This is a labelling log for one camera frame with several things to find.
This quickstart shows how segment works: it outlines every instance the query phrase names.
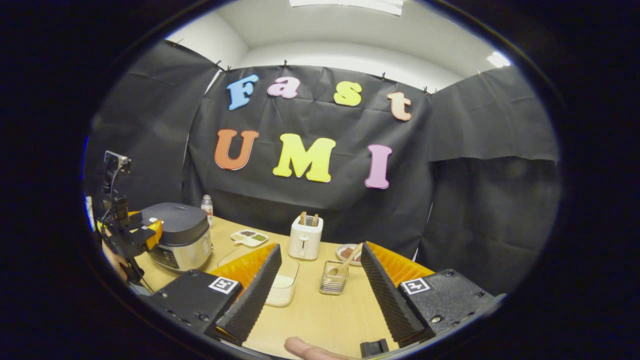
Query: table surface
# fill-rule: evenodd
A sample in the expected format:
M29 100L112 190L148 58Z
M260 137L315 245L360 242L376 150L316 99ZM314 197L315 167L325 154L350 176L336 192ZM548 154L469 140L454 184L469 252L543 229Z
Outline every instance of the table surface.
M255 248L236 245L230 236L243 229L267 234L269 239ZM244 254L274 242L280 244L283 264L291 261L300 264L291 303L284 307L265 305L249 338L243 343L244 347L289 359L297 359L284 349L284 342L290 336L298 336L307 343L331 352L357 358L361 357L360 343L365 341L385 338L390 351L398 348L361 266L349 267L349 278L340 295L320 293L324 262L339 261L335 249L340 244L322 241L317 259L294 259L287 253L288 235L254 229L218 217L214 217L209 235L213 253L200 268L204 272L213 271L218 267L218 262L233 251L234 255L231 256L235 257L236 254ZM138 256L136 260L145 271L144 279L153 290L161 289L180 275L153 262L148 253Z

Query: ceiling light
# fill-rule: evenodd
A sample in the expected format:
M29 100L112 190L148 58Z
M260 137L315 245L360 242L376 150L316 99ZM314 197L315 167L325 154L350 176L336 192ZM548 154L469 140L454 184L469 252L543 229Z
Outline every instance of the ceiling light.
M493 54L489 55L487 60L489 60L489 62L492 63L495 67L511 65L511 62L509 62L509 60L505 58L503 54L500 54L497 51L494 51Z
M307 5L357 6L400 16L403 0L289 0L292 7Z

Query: white wall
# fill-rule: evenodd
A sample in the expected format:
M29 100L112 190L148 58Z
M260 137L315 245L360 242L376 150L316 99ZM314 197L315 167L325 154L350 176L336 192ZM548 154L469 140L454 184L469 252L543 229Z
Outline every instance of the white wall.
M236 67L313 65L382 76L429 92L443 89L463 76L413 56L367 45L342 42L292 42L250 50Z
M205 14L169 35L167 40L195 51L220 66L238 68L249 48L240 35L215 12Z

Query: black fabric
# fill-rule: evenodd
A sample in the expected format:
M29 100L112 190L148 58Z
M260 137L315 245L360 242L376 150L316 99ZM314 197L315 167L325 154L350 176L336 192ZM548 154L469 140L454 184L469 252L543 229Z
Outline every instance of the black fabric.
M492 295L509 293L556 219L557 163L508 157L435 163L433 208L416 261L453 268Z
M429 161L559 159L547 112L515 66L483 72L433 94L426 141Z
M252 74L250 102L229 110L227 85ZM293 99L267 94L268 86L281 76L301 81ZM341 81L362 86L362 102L355 106L336 104L333 95ZM387 94L401 91L411 100L407 110L412 119L397 120L390 112ZM432 176L427 158L426 124L431 99L424 92L395 81L326 67L254 67L221 73L207 95L193 123L189 137L184 178L187 204L199 204L211 195L214 213L228 220L289 234L291 223L302 211L319 213L324 220L323 241L357 243L371 240L412 257L424 229L431 205ZM239 154L240 133L255 130L248 163L231 171L214 162L218 131L233 129L229 156ZM331 181L309 181L276 176L282 142L280 135L301 136L308 149L316 139L336 141L329 173ZM371 153L367 146L391 147L385 190L368 188Z
M163 42L142 56L114 86L92 122L84 155L84 191L100 195L104 151L133 160L115 188L130 210L181 202L187 136L217 68L181 46ZM100 201L94 201L102 214Z

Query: rice cooker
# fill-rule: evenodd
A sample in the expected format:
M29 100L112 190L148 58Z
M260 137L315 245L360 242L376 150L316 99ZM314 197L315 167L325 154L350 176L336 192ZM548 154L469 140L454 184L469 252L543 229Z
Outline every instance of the rice cooker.
M164 202L141 210L142 223L162 220L162 236L150 251L158 264L177 271L200 268L211 255L207 213L194 206Z

